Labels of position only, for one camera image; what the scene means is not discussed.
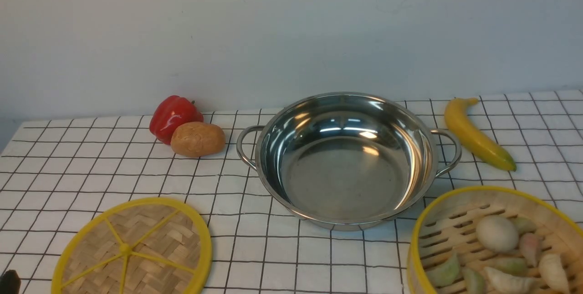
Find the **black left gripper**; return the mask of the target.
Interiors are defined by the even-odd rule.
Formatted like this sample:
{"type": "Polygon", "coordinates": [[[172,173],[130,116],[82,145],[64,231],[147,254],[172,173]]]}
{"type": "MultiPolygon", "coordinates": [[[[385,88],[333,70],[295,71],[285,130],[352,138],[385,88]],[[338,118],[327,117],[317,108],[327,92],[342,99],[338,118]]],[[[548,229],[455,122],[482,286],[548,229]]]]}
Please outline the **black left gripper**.
{"type": "Polygon", "coordinates": [[[0,278],[0,294],[19,294],[21,278],[15,270],[7,270],[0,278]]]}

